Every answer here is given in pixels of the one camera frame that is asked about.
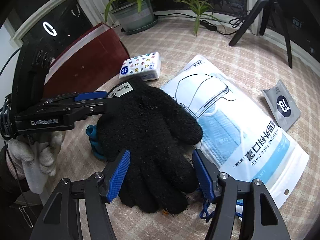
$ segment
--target silver screw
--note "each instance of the silver screw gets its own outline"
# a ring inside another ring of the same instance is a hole
[[[229,177],[229,175],[226,174],[225,172],[220,173],[219,176],[221,179],[227,179]]]
[[[261,179],[254,179],[253,182],[258,186],[260,186],[262,184],[262,180]]]
[[[97,171],[97,172],[94,173],[94,177],[96,179],[100,179],[102,176],[103,176],[103,173],[101,171]]]
[[[66,185],[68,183],[68,179],[67,178],[63,178],[62,180],[60,180],[60,184],[61,185]]]

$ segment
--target black power strip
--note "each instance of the black power strip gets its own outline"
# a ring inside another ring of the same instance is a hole
[[[209,31],[216,31],[217,30],[217,27],[216,27],[216,25],[213,25],[213,24],[211,24],[211,23],[209,23],[208,21],[206,21],[206,20],[201,20],[200,21],[200,24],[202,25],[202,26],[204,26],[204,27],[206,27]]]

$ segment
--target white tissue pack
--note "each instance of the white tissue pack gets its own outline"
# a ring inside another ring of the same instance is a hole
[[[203,130],[198,147],[210,162],[234,179],[261,179],[282,206],[309,159],[290,135],[201,55],[162,90],[198,121]]]
[[[158,79],[161,60],[158,52],[148,53],[126,59],[119,73],[119,79],[126,80],[133,75],[140,76],[143,81]]]

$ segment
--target orange object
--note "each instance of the orange object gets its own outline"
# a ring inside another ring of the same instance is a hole
[[[100,23],[66,48],[51,64],[44,98],[72,92],[92,92],[120,72],[130,58],[118,35]]]

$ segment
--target white wall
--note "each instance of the white wall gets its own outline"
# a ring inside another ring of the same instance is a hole
[[[0,70],[3,68],[11,54],[17,49],[10,45],[9,39],[10,35],[8,31],[4,26],[2,26],[0,29]],[[4,97],[11,93],[13,75],[16,68],[18,55],[19,52],[13,56],[0,76],[0,107],[3,106]],[[0,147],[2,148],[3,145],[4,143],[0,136]]]

